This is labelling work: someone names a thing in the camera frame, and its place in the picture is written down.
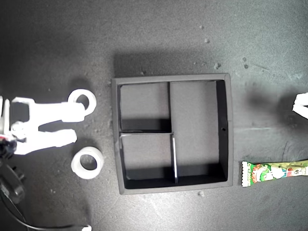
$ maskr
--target dark gray surface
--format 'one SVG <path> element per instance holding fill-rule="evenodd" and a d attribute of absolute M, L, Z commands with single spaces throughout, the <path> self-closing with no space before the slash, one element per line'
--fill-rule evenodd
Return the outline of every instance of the dark gray surface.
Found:
<path fill-rule="evenodd" d="M 308 91 L 307 22 L 306 0 L 2 1 L 0 93 L 57 102 L 83 87 L 98 99 L 84 122 L 54 125 L 76 129 L 75 145 L 13 160 L 28 176 L 29 221 L 90 222 L 98 231 L 305 230 L 308 178 L 242 188 L 239 175 L 242 160 L 308 159 L 308 121 L 291 111 L 295 95 Z M 233 186 L 203 196 L 120 196 L 110 79 L 201 73 L 231 76 Z M 97 146 L 106 158 L 94 180 L 81 180 L 70 169 L 84 145 Z M 10 230 L 2 208 L 0 214 L 0 228 Z"/>

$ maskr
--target box compartment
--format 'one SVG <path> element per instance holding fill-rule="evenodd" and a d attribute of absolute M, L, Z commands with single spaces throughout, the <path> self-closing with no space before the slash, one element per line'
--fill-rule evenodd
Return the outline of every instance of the box compartment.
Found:
<path fill-rule="evenodd" d="M 232 185 L 230 76 L 113 80 L 121 194 Z"/>

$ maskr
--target white ring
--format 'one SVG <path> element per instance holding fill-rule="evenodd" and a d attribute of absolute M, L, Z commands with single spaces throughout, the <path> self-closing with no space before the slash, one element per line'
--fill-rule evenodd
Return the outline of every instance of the white ring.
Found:
<path fill-rule="evenodd" d="M 82 155 L 92 156 L 97 163 L 96 169 L 94 170 L 85 169 L 80 162 L 80 158 Z M 85 147 L 81 149 L 78 153 L 76 153 L 76 155 L 72 160 L 71 168 L 72 171 L 75 172 L 77 176 L 79 176 L 82 179 L 89 180 L 98 176 L 98 174 L 101 172 L 103 165 L 104 165 L 104 158 L 100 150 L 94 147 Z"/>
<path fill-rule="evenodd" d="M 76 103 L 77 99 L 81 96 L 84 95 L 88 98 L 89 100 L 89 106 L 85 111 L 85 116 L 90 115 L 92 112 L 94 112 L 95 108 L 96 108 L 96 97 L 95 95 L 89 91 L 89 90 L 85 90 L 85 89 L 77 89 L 75 91 L 73 91 L 69 97 L 68 97 L 68 102 L 69 103 Z"/>

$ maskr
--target black wire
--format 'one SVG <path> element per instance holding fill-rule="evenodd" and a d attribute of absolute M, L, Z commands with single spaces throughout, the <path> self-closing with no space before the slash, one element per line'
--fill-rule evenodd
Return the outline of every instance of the black wire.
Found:
<path fill-rule="evenodd" d="M 1 201 L 2 201 L 3 205 L 6 207 L 6 204 L 5 204 L 4 199 L 2 197 L 2 193 L 0 193 L 0 195 L 1 195 Z M 24 220 L 24 223 L 26 223 L 25 216 L 22 214 L 22 212 L 17 208 L 17 206 L 9 198 L 7 198 L 7 199 L 11 202 L 11 204 L 14 206 L 15 210 L 22 217 L 22 219 Z"/>
<path fill-rule="evenodd" d="M 85 228 L 87 226 L 84 226 L 84 225 L 65 225 L 65 226 L 55 226 L 55 227 L 36 227 L 36 226 L 33 226 L 33 225 L 30 225 L 30 224 L 27 224 L 26 221 L 22 221 L 20 220 L 10 209 L 9 207 L 7 206 L 7 204 L 5 203 L 4 201 L 4 198 L 3 198 L 3 195 L 2 193 L 0 192 L 0 197 L 1 197 L 1 200 L 2 200 L 2 203 L 4 204 L 4 208 L 5 210 L 11 215 L 11 217 L 16 220 L 17 222 L 19 222 L 20 224 L 26 226 L 27 228 L 31 228 L 33 230 L 39 230 L 39 231 L 50 231 L 50 230 L 64 230 L 64 229 L 70 229 L 70 228 Z M 16 210 L 18 211 L 18 213 L 21 214 L 21 212 L 18 210 L 18 208 L 14 205 L 14 207 L 16 208 Z"/>

